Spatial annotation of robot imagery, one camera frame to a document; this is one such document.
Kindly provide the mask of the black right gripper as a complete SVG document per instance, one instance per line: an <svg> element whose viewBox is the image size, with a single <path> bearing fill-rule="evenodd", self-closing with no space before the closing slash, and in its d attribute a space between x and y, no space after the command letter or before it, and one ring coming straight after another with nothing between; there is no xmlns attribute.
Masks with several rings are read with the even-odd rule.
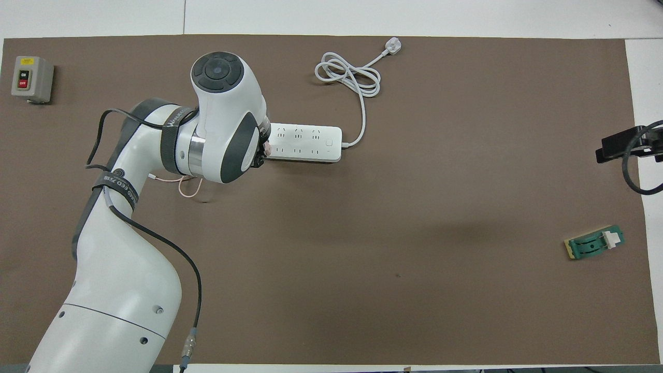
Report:
<svg viewBox="0 0 663 373"><path fill-rule="evenodd" d="M627 153L627 146L631 140L636 137L637 132L642 127L632 127L627 130L610 135L601 140L602 147L595 151L595 160L603 164L615 159L621 159ZM641 156L653 156L656 160L661 160L662 156L662 127L656 127L648 130L641 136Z"/></svg>

